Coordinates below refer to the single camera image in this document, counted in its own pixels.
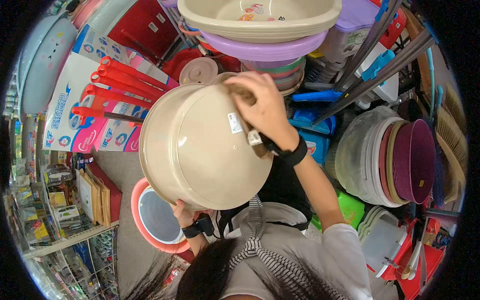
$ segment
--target striped strap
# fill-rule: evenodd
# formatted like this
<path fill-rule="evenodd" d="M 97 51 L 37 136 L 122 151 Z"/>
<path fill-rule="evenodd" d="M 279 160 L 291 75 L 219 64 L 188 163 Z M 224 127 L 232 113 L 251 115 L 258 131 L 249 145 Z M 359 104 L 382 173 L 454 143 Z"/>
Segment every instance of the striped strap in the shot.
<path fill-rule="evenodd" d="M 298 295 L 299 288 L 309 290 L 310 287 L 307 285 L 305 275 L 300 267 L 278 253 L 262 248 L 260 238 L 264 230 L 264 205 L 258 198 L 258 195 L 255 195 L 249 202 L 247 220 L 242 220 L 240 223 L 240 232 L 245 240 L 245 247 L 240 253 L 231 258 L 229 262 L 230 269 L 232 270 L 243 259 L 258 255 L 273 275 L 287 285 L 294 294 Z M 334 299 L 345 299 L 343 295 L 330 286 L 325 285 L 324 288 Z"/>

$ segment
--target red storage cabinet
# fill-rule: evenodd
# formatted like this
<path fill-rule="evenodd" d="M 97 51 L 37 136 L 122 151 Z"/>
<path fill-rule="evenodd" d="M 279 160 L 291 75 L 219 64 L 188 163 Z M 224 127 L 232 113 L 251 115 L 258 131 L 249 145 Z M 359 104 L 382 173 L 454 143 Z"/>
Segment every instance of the red storage cabinet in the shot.
<path fill-rule="evenodd" d="M 178 33 L 156 0 L 138 0 L 108 37 L 137 50 L 153 63 L 163 56 Z"/>

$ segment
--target white t-shirt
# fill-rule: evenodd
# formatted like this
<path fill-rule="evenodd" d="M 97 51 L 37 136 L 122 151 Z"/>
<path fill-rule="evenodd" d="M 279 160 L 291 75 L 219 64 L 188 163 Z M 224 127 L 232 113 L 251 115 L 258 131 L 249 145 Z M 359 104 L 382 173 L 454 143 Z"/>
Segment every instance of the white t-shirt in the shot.
<path fill-rule="evenodd" d="M 288 205 L 264 202 L 264 208 L 267 222 L 283 222 L 290 225 L 306 222 L 305 216 L 300 211 Z M 232 219 L 234 230 L 230 233 L 225 232 L 226 238 L 242 239 L 238 222 L 247 215 L 248 208 L 245 208 Z M 243 239 L 241 241 L 232 255 L 236 255 L 243 249 Z M 309 240 L 296 228 L 267 223 L 260 242 L 263 248 L 287 258 L 291 252 L 305 259 L 322 274 L 326 282 L 351 299 L 373 299 L 365 258 L 360 248 L 358 234 L 352 226 L 343 223 L 330 226 L 323 232 L 319 244 Z M 223 298 L 242 294 L 256 296 L 263 300 L 274 300 L 249 265 L 268 272 L 258 256 L 242 260 L 233 269 Z"/>

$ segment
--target red mop handle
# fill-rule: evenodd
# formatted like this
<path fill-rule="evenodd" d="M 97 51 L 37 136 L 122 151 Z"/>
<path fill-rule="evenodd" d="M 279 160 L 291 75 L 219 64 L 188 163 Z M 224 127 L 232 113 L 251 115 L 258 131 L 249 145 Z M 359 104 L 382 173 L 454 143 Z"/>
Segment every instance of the red mop handle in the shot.
<path fill-rule="evenodd" d="M 128 122 L 128 126 L 129 127 L 141 127 L 142 124 L 141 123 L 135 123 L 135 122 Z"/>
<path fill-rule="evenodd" d="M 122 95 L 122 94 L 119 94 L 119 93 L 115 93 L 115 92 L 112 92 L 112 91 L 107 90 L 105 88 L 101 88 L 101 87 L 93 85 L 93 84 L 91 84 L 89 87 L 87 87 L 85 89 L 85 92 L 88 95 L 95 95 L 95 96 L 100 96 L 100 97 L 107 98 L 107 99 L 117 100 L 117 101 L 120 101 L 120 102 L 125 102 L 125 103 L 129 103 L 129 104 L 141 106 L 143 108 L 152 108 L 152 103 L 150 103 L 150 102 L 146 102 L 146 101 L 134 98 L 134 97 L 129 97 L 129 96 L 125 96 L 125 95 Z"/>
<path fill-rule="evenodd" d="M 77 106 L 72 108 L 72 114 L 82 117 L 103 118 L 103 110 L 93 109 L 88 107 Z"/>
<path fill-rule="evenodd" d="M 119 72 L 119 71 L 117 71 L 115 69 L 112 69 L 112 68 L 110 68 L 108 66 L 105 66 L 105 65 L 100 65 L 97 69 L 97 73 L 100 76 L 104 76 L 104 77 L 114 79 L 114 80 L 116 80 L 118 82 L 121 82 L 121 83 L 124 83 L 126 85 L 137 87 L 141 90 L 144 90 L 151 95 L 155 95 L 156 97 L 154 99 L 151 99 L 151 100 L 157 100 L 158 98 L 163 96 L 163 94 L 165 93 L 164 91 L 161 91 L 161 90 L 157 89 L 156 87 L 153 87 L 149 84 L 146 84 L 145 82 L 141 81 L 138 78 L 131 77 L 130 75 L 127 75 L 123 72 Z"/>
<path fill-rule="evenodd" d="M 133 93 L 135 95 L 139 95 L 143 98 L 147 98 L 147 99 L 152 100 L 153 103 L 155 103 L 155 101 L 158 99 L 157 96 L 152 95 L 152 94 L 150 94 L 150 93 L 148 93 L 148 92 L 146 92 L 142 89 L 124 84 L 122 82 L 119 82 L 117 80 L 114 80 L 114 79 L 111 79 L 111 78 L 108 78 L 108 77 L 105 77 L 105 76 L 100 76 L 100 75 L 98 75 L 97 72 L 92 73 L 92 75 L 90 76 L 90 81 L 93 82 L 93 83 L 105 84 L 105 85 L 117 88 L 119 90 L 124 90 L 124 91 L 130 92 L 130 93 Z"/>
<path fill-rule="evenodd" d="M 161 88 L 162 90 L 165 90 L 165 91 L 169 91 L 171 90 L 171 88 L 169 86 L 167 86 L 166 84 L 158 81 L 157 79 L 155 78 L 152 78 L 146 74 L 143 74 L 142 72 L 140 71 L 137 71 L 135 70 L 134 68 L 130 67 L 130 66 L 127 66 L 121 62 L 118 62 L 118 61 L 114 61 L 110 56 L 104 56 L 101 60 L 100 60 L 100 65 L 105 65 L 105 66 L 108 66 L 108 67 L 111 67 L 113 69 L 116 69 L 116 70 L 119 70 L 119 71 L 122 71 L 130 76 L 133 76 L 133 77 L 136 77 L 140 80 L 143 80 L 151 85 L 154 85 L 158 88 Z"/>

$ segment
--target person's left hand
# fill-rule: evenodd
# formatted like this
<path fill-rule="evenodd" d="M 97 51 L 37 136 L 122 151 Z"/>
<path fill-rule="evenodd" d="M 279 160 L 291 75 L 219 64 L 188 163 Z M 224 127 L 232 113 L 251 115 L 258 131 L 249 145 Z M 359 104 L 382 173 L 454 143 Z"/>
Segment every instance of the person's left hand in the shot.
<path fill-rule="evenodd" d="M 180 199 L 177 199 L 175 203 L 177 205 L 170 204 L 170 206 L 172 207 L 173 215 L 179 221 L 180 227 L 185 228 L 193 224 L 195 211 L 185 209 L 185 202 Z"/>

